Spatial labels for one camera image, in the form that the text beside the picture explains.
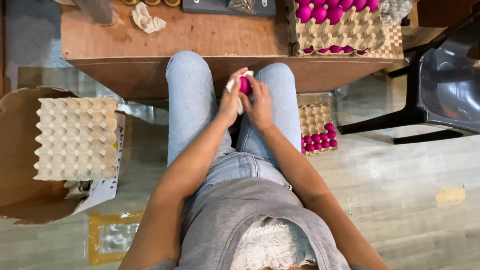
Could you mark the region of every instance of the white lace trim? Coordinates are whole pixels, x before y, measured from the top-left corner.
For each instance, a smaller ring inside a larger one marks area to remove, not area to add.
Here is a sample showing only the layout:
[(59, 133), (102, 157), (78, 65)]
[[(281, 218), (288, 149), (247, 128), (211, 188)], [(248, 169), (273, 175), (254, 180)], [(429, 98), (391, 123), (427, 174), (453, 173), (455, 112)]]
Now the white lace trim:
[(317, 265), (305, 232), (293, 223), (250, 227), (241, 237), (230, 270), (286, 270)]

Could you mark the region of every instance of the yellow tape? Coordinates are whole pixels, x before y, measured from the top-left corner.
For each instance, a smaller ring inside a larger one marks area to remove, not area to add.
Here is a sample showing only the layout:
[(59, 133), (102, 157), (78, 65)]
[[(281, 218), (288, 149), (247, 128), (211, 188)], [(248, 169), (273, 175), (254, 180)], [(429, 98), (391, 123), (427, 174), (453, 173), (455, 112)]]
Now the yellow tape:
[(90, 265), (101, 265), (122, 261), (126, 252), (100, 253), (100, 227), (112, 224), (140, 223), (144, 216), (143, 211), (103, 215), (93, 213), (88, 217), (88, 262)]

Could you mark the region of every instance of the woman's right hand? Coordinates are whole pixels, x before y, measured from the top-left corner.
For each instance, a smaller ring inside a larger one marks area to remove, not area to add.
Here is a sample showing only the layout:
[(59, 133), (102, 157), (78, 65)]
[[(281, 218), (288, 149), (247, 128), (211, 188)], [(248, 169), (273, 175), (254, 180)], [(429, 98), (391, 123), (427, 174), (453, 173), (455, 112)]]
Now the woman's right hand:
[(250, 75), (247, 75), (247, 79), (253, 89), (253, 104), (251, 104), (248, 97), (241, 92), (239, 93), (239, 97), (248, 115), (248, 120), (261, 132), (273, 126), (272, 100), (268, 94), (268, 86), (266, 84), (255, 80), (255, 78)]

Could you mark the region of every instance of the cardboard egg tray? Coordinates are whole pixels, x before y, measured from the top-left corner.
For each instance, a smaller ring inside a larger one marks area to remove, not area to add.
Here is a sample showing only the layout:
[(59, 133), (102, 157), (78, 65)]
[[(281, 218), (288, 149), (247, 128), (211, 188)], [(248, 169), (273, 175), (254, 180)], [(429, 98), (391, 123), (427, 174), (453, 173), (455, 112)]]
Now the cardboard egg tray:
[[(330, 20), (325, 19), (320, 24), (315, 24), (315, 19), (310, 18), (306, 23), (300, 23), (295, 12), (299, 4), (294, 0), (285, 0), (288, 8), (288, 40), (293, 44), (293, 53), (298, 56), (313, 55), (352, 55), (359, 56), (357, 50), (376, 50), (386, 41), (386, 34), (380, 9), (370, 12), (369, 7), (365, 7), (359, 12), (352, 6), (343, 12), (340, 21), (330, 25)], [(327, 48), (332, 45), (351, 46), (354, 50), (350, 53), (344, 53), (342, 50), (338, 53), (327, 51), (326, 53), (317, 52), (318, 49)], [(305, 53), (303, 49), (313, 46), (313, 52)]]
[[(326, 123), (332, 123), (330, 104), (326, 102), (299, 107), (299, 116), (302, 137), (305, 135), (320, 134), (321, 132), (327, 133), (328, 131), (324, 129), (324, 126)], [(337, 148), (338, 146), (322, 148), (320, 150), (314, 150), (313, 152), (305, 152), (304, 155), (311, 156), (321, 154), (329, 150), (335, 151)]]
[(37, 180), (90, 181), (117, 176), (117, 102), (113, 98), (39, 98)]

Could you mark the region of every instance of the wooden table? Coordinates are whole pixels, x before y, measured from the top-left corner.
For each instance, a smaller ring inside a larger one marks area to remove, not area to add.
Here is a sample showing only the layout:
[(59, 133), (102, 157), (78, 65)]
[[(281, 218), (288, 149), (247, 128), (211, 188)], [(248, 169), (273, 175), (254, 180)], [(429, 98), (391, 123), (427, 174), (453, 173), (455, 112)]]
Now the wooden table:
[(244, 66), (256, 72), (285, 63), (295, 75), (297, 92), (311, 93), (332, 91), (403, 58), (400, 33), (395, 34), (400, 41), (363, 57), (292, 56), (282, 0), (277, 1), (276, 18), (184, 13), (163, 4), (148, 7), (151, 16), (167, 22), (152, 34), (134, 24), (132, 6), (112, 2), (120, 19), (108, 27), (94, 25), (76, 7), (61, 5), (62, 57), (125, 100), (168, 98), (165, 70), (181, 50), (207, 61), (217, 95), (230, 74)]

